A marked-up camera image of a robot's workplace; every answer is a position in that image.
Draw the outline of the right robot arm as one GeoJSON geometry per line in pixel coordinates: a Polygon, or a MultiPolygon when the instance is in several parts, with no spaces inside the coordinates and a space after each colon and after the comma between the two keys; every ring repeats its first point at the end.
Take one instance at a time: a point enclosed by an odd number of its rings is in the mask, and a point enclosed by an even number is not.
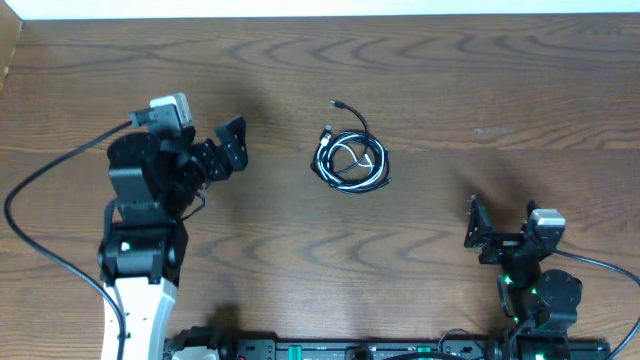
{"type": "Polygon", "coordinates": [[[577,321],[582,282],[557,269],[543,271],[541,262],[561,240],[566,219],[556,209],[531,200],[519,231],[500,233],[485,204],[469,200],[466,248],[478,248],[478,260],[498,265],[497,287],[502,310],[515,327],[486,345],[487,359],[569,359],[568,329],[577,321]]]}

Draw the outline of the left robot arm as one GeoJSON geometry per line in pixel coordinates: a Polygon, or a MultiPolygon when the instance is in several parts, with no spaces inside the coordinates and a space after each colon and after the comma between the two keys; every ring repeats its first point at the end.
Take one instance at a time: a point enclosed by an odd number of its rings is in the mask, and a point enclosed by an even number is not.
{"type": "Polygon", "coordinates": [[[160,359],[188,234],[186,210],[215,181],[248,164],[237,116],[195,142],[195,130],[136,132],[108,148],[116,197],[105,209],[100,278],[116,315],[105,317],[104,359],[160,359]]]}

